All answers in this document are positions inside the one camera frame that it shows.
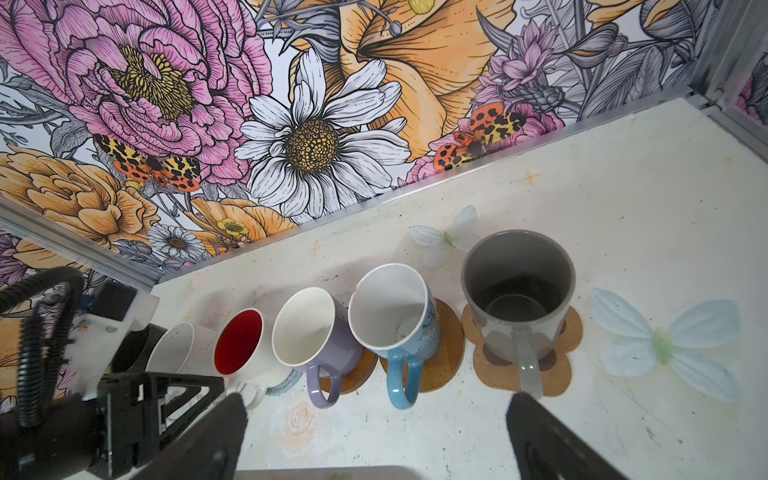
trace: butterfly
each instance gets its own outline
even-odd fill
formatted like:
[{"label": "butterfly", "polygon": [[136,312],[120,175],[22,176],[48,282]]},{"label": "butterfly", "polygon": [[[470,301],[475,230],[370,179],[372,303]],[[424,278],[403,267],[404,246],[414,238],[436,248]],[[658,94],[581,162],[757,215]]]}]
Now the butterfly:
[{"label": "butterfly", "polygon": [[130,180],[147,182],[152,178],[165,188],[171,185],[181,192],[200,189],[200,163],[192,157],[143,157],[136,150],[105,135],[94,134],[94,140],[103,151],[114,158],[114,165]]},{"label": "butterfly", "polygon": [[733,300],[708,300],[690,308],[669,330],[650,328],[643,315],[616,293],[592,289],[592,316],[617,337],[603,346],[601,358],[611,375],[642,376],[656,363],[668,365],[688,385],[722,402],[738,402],[733,375],[692,349],[708,349],[734,339],[740,318]]},{"label": "butterfly", "polygon": [[427,267],[439,266],[453,247],[465,252],[480,241],[480,236],[472,231],[478,222],[478,213],[474,205],[462,208],[447,230],[424,225],[411,227],[411,237],[418,245],[427,247],[424,264]]},{"label": "butterfly", "polygon": [[469,118],[468,130],[453,133],[459,144],[442,145],[435,153],[435,170],[451,170],[456,165],[477,160],[488,147],[514,135],[525,125],[519,113],[504,113],[504,104],[496,102],[477,109]]}]

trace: table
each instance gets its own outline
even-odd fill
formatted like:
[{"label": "table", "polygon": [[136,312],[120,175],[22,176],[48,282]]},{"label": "table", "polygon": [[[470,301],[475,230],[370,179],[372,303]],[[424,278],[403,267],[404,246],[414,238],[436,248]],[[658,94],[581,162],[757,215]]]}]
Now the table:
[{"label": "table", "polygon": [[[768,166],[683,99],[161,283],[154,322],[220,329],[253,301],[274,317],[307,286],[346,303],[364,273],[388,262],[414,266],[460,313],[463,254],[425,268],[409,228],[446,228],[469,204],[481,235],[536,230],[574,261],[584,339],[569,354],[568,391],[543,400],[549,411],[629,478],[764,478]],[[736,376],[741,402],[707,398],[661,365],[609,375],[600,348],[613,334],[591,318],[593,287],[622,295],[653,328],[704,300],[735,300],[739,336],[706,354]],[[479,382],[466,345],[455,378],[408,411],[390,405],[380,366],[331,409],[312,407],[304,381],[267,397],[250,414],[238,469],[398,465],[403,478],[517,478],[502,421],[511,393]]]}]

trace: flower-shaped coaster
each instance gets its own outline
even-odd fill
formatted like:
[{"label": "flower-shaped coaster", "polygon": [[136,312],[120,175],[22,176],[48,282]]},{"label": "flower-shaped coaster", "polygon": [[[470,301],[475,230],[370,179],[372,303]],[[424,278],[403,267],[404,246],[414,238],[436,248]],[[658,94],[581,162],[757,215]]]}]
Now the flower-shaped coaster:
[{"label": "flower-shaped coaster", "polygon": [[[462,323],[458,321],[458,316],[448,304],[437,299],[435,303],[437,303],[437,320],[440,322],[440,344],[435,356],[424,362],[420,393],[437,390],[450,382],[464,358]],[[386,372],[388,362],[386,359],[380,359],[380,361]],[[403,384],[408,382],[407,364],[402,367],[402,381]]]},{"label": "flower-shaped coaster", "polygon": [[[374,352],[364,349],[355,369],[342,379],[341,394],[352,393],[360,388],[368,377],[371,376],[371,373],[373,373],[373,370],[376,368],[376,359],[378,358]],[[325,393],[329,393],[331,391],[331,379],[321,378],[320,388]]]},{"label": "flower-shaped coaster", "polygon": [[[518,366],[498,358],[483,343],[480,328],[469,306],[464,308],[462,325],[467,340],[475,344],[475,374],[481,382],[493,389],[520,391]],[[573,307],[568,308],[563,319],[563,326],[558,339],[554,341],[554,350],[538,361],[541,370],[541,385],[544,396],[562,395],[571,384],[571,362],[566,353],[572,352],[581,343],[584,326]]]}]

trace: yellow flower center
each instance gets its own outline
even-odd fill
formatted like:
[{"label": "yellow flower center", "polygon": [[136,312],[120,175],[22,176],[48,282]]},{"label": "yellow flower center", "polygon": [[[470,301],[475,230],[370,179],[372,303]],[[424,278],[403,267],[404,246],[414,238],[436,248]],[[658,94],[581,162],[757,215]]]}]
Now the yellow flower center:
[{"label": "yellow flower center", "polygon": [[288,161],[298,170],[315,172],[333,162],[339,152],[339,135],[325,122],[313,120],[288,137]]},{"label": "yellow flower center", "polygon": [[223,220],[219,220],[217,222],[217,225],[221,230],[224,230],[229,235],[235,238],[244,237],[248,234],[248,229],[245,226],[245,223],[240,222],[238,220],[232,220],[231,218],[225,218]]},{"label": "yellow flower center", "polygon": [[144,67],[144,56],[132,47],[124,46],[120,51],[128,63],[125,71],[112,70],[114,80],[125,90],[131,100],[146,98],[160,108],[168,121],[192,110],[192,94],[180,71],[171,67],[165,54],[152,54],[151,58],[160,72],[160,77]]},{"label": "yellow flower center", "polygon": [[179,250],[186,250],[187,249],[187,242],[182,240],[178,237],[171,237],[168,239],[168,245],[172,246],[173,248],[177,248]]}]

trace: white daisy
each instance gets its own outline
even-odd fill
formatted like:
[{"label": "white daisy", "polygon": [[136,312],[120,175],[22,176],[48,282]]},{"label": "white daisy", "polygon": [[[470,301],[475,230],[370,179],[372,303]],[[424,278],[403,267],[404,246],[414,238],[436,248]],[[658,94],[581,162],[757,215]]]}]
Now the white daisy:
[{"label": "white daisy", "polygon": [[180,227],[156,223],[147,238],[155,249],[179,260],[200,260],[207,255],[203,242]]},{"label": "white daisy", "polygon": [[373,198],[372,187],[390,186],[383,165],[402,164],[411,155],[408,142],[397,136],[405,118],[360,131],[400,98],[400,83],[379,86],[384,75],[384,61],[371,60],[326,99],[323,64],[310,49],[299,62],[290,110],[266,95],[250,99],[256,120],[243,123],[250,141],[235,156],[262,159],[249,182],[260,204],[286,217],[306,212],[317,218]]}]

